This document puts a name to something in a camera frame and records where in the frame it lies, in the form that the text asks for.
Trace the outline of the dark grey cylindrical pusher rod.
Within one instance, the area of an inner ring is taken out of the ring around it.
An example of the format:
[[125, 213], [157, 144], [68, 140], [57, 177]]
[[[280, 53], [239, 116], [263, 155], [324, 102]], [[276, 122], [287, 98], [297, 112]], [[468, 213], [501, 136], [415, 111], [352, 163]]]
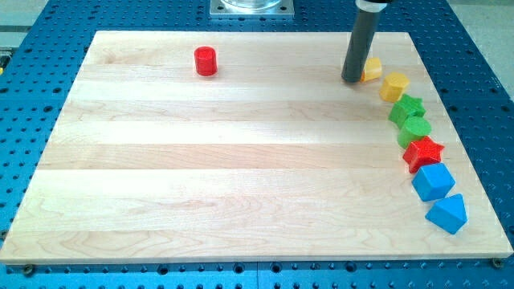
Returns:
[[356, 0], [357, 16], [350, 35], [341, 78], [348, 83], [361, 79], [369, 49], [373, 41], [386, 0]]

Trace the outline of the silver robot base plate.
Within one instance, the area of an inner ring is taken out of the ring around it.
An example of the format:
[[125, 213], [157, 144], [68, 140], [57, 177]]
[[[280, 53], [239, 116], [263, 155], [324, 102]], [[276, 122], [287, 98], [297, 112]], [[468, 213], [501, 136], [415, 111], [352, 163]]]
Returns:
[[211, 18], [293, 18], [293, 0], [210, 0]]

